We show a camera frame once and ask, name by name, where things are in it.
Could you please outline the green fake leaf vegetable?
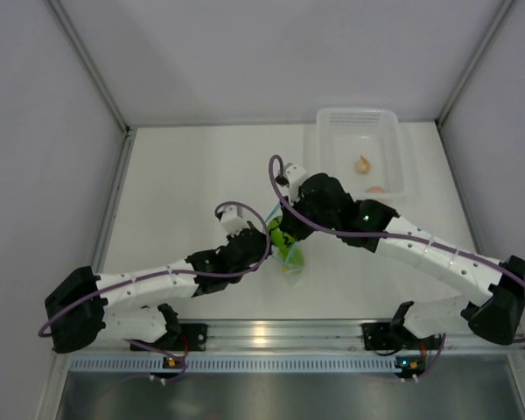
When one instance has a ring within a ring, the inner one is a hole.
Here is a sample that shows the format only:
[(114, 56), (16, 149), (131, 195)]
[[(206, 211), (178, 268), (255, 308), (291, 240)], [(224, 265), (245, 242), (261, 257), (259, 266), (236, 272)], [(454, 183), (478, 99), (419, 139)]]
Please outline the green fake leaf vegetable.
[(280, 256), (282, 265), (287, 270), (302, 269), (305, 266), (305, 255), (300, 247), (281, 249)]

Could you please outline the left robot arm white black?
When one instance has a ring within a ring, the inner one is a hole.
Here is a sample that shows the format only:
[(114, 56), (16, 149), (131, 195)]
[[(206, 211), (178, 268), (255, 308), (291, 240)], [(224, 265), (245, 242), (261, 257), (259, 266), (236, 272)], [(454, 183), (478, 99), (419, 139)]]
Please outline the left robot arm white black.
[(270, 249), (268, 233), (247, 227), (218, 248), (155, 269), (113, 275), (80, 267), (45, 299), (38, 336), (52, 339), (58, 354), (119, 340), (171, 349), (181, 334), (171, 301), (224, 291), (257, 270)]

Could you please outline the pink fake egg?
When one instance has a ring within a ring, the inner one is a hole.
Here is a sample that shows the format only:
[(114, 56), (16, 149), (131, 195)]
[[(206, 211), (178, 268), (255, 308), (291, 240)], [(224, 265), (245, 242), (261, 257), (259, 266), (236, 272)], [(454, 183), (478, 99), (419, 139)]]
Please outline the pink fake egg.
[(366, 193), (385, 193), (385, 190), (380, 186), (373, 186), (368, 188)]

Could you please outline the clear zip top bag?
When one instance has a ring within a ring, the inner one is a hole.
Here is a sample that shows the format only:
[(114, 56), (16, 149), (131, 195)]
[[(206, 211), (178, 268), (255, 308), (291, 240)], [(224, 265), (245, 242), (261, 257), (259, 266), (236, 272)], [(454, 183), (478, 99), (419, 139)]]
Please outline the clear zip top bag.
[(293, 287), (305, 270), (305, 255), (301, 245), (281, 230), (282, 207), (277, 203), (265, 223), (270, 233), (271, 257), (276, 261), (284, 281)]

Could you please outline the green fake melon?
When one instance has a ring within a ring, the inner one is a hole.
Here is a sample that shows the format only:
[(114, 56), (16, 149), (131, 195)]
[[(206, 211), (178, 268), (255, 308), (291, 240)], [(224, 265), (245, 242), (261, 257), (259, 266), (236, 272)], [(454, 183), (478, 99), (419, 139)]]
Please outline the green fake melon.
[(296, 242), (296, 240), (290, 234), (285, 233), (281, 229), (281, 221), (282, 217), (278, 215), (269, 222), (271, 243), (278, 250), (291, 248)]

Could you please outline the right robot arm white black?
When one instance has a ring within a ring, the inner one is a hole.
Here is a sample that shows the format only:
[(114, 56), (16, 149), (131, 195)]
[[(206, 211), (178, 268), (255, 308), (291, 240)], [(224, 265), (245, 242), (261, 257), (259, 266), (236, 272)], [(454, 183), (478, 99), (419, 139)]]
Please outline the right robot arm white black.
[(390, 334), (400, 347), (412, 347), (437, 333), (470, 330), (488, 342), (508, 346), (525, 309), (525, 260), (504, 261), (461, 250), (412, 224), (393, 207), (374, 199), (353, 199), (327, 174), (307, 176), (289, 168), (271, 179), (283, 209), (281, 229), (298, 241), (314, 232), (346, 245), (393, 258), (450, 286), (457, 297), (400, 304)]

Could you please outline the beige fake garlic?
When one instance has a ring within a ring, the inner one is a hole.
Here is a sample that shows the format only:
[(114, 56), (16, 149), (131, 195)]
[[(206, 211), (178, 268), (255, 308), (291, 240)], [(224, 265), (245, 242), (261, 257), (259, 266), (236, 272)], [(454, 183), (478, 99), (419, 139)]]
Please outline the beige fake garlic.
[(369, 174), (371, 168), (371, 163), (363, 155), (360, 155), (360, 158), (358, 159), (355, 166), (356, 172), (359, 174)]

